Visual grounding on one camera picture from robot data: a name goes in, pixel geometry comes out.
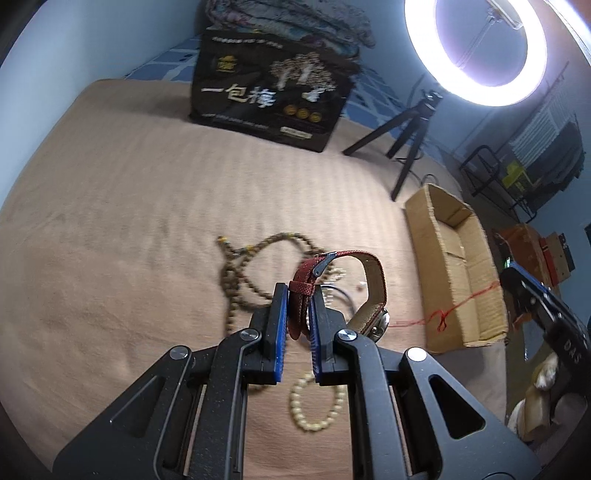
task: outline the lamp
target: lamp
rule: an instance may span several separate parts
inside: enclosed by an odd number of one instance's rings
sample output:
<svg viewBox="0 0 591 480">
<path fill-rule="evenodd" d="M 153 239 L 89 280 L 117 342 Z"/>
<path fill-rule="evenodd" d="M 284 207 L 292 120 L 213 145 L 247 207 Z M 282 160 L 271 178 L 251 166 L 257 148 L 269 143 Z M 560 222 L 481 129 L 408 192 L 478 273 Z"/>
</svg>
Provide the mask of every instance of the lamp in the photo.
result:
<svg viewBox="0 0 591 480">
<path fill-rule="evenodd" d="M 408 28 L 408 34 L 415 50 L 427 70 L 435 77 L 440 86 L 470 102 L 488 106 L 504 106 L 518 103 L 529 97 L 540 85 L 546 71 L 548 50 L 546 37 L 533 7 L 528 0 L 486 0 L 491 6 L 487 25 L 472 42 L 469 49 L 459 62 L 454 64 L 447 55 L 436 23 L 437 0 L 406 0 L 404 13 Z M 508 2 L 515 10 L 519 19 L 511 18 L 499 4 Z M 515 30 L 524 29 L 527 39 L 527 55 L 525 64 L 517 77 L 505 85 L 487 86 L 471 79 L 464 71 L 466 63 L 482 41 L 488 29 L 497 21 L 505 21 Z M 434 90 L 424 94 L 422 100 L 415 107 L 409 108 L 391 120 L 387 121 L 373 132 L 369 133 L 357 143 L 343 150 L 344 155 L 352 155 L 358 149 L 369 142 L 384 135 L 395 127 L 400 127 L 408 122 L 392 148 L 386 153 L 392 158 L 402 146 L 414 136 L 408 151 L 404 166 L 398 176 L 396 185 L 390 193 L 392 201 L 396 201 L 402 185 L 408 176 L 416 154 L 418 153 L 425 136 L 428 123 L 442 100 L 442 96 Z"/>
<path fill-rule="evenodd" d="M 527 57 L 522 70 L 511 82 L 486 86 L 454 64 L 443 48 L 435 19 L 437 0 L 406 0 L 404 14 L 413 46 L 427 70 L 446 90 L 480 105 L 504 106 L 524 100 L 538 88 L 548 59 L 544 30 L 527 0 L 508 1 L 523 25 Z"/>
</svg>

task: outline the tripod stand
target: tripod stand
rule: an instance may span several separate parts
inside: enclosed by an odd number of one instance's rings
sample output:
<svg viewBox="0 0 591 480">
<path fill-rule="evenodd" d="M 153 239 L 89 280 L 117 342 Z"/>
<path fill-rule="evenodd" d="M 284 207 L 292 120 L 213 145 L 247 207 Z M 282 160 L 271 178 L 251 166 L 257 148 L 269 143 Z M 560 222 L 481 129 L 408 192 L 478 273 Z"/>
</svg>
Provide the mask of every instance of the tripod stand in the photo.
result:
<svg viewBox="0 0 591 480">
<path fill-rule="evenodd" d="M 404 184 L 404 180 L 406 180 L 406 177 L 408 176 L 408 173 L 410 172 L 410 169 L 413 166 L 414 161 L 416 160 L 418 149 L 421 147 L 421 144 L 425 139 L 425 135 L 427 134 L 429 120 L 435 113 L 435 109 L 437 108 L 437 105 L 439 105 L 439 102 L 441 102 L 441 100 L 443 100 L 443 97 L 434 90 L 425 93 L 423 99 L 414 107 L 409 108 L 401 114 L 395 116 L 388 122 L 384 123 L 381 127 L 377 127 L 376 130 L 371 132 L 369 135 L 363 137 L 357 143 L 343 150 L 344 155 L 350 156 L 360 148 L 375 140 L 376 138 L 381 137 L 386 132 L 410 120 L 406 128 L 403 130 L 402 134 L 394 142 L 394 145 L 392 145 L 392 148 L 390 148 L 390 150 L 388 150 L 388 153 L 386 153 L 386 156 L 388 158 L 392 158 L 394 155 L 396 155 L 398 150 L 400 150 L 402 146 L 408 141 L 408 139 L 410 139 L 410 137 L 416 133 L 413 144 L 410 147 L 410 150 L 408 151 L 408 155 L 406 161 L 404 162 L 404 166 L 402 167 L 402 171 L 398 176 L 396 186 L 390 193 L 390 198 L 393 202 L 396 201 L 396 198 L 398 197 L 398 194 L 402 189 L 402 185 Z"/>
</svg>

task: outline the cardboard box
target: cardboard box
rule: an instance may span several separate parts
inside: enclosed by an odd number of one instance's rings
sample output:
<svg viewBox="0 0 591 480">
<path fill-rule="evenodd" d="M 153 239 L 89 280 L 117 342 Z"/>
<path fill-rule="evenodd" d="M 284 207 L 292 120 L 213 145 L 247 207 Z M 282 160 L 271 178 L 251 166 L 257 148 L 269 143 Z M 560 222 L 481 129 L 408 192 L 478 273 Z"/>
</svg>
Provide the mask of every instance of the cardboard box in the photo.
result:
<svg viewBox="0 0 591 480">
<path fill-rule="evenodd" d="M 427 184 L 406 202 L 407 222 L 417 257 L 425 319 L 447 311 L 499 280 L 486 235 L 465 203 Z M 490 345 L 508 331 L 500 287 L 453 310 L 438 332 L 440 316 L 426 324 L 427 350 L 444 353 Z"/>
<path fill-rule="evenodd" d="M 570 277 L 569 264 L 566 260 L 566 255 L 560 242 L 560 238 L 556 232 L 551 233 L 545 239 L 552 262 L 556 271 L 557 283 L 560 283 Z"/>
</svg>

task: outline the yellow label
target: yellow label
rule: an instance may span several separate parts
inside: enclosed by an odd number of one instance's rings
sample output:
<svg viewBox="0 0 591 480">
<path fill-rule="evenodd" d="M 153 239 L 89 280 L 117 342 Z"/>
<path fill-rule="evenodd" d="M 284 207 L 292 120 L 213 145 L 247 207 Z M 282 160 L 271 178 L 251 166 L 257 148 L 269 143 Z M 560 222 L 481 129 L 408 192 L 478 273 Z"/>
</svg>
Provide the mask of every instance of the yellow label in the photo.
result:
<svg viewBox="0 0 591 480">
<path fill-rule="evenodd" d="M 217 60 L 217 71 L 234 72 L 238 59 L 234 55 L 225 55 Z"/>
</svg>

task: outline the blue patterned cloth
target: blue patterned cloth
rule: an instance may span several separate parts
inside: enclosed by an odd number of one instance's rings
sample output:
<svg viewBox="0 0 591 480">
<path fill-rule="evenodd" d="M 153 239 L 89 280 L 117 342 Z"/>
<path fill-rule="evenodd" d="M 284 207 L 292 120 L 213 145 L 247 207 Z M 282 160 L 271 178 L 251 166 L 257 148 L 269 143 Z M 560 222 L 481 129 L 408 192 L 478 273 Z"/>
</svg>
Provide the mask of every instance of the blue patterned cloth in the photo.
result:
<svg viewBox="0 0 591 480">
<path fill-rule="evenodd" d="M 199 46 L 199 37 L 185 40 L 130 72 L 125 78 L 191 83 L 199 55 Z M 363 65 L 361 68 L 361 74 L 355 79 L 355 88 L 351 91 L 341 116 L 375 129 L 402 112 L 405 106 L 375 70 Z M 400 129 L 395 128 L 390 133 L 397 138 L 400 132 Z M 423 150 L 431 158 L 443 164 L 439 150 L 434 145 L 425 141 Z"/>
</svg>

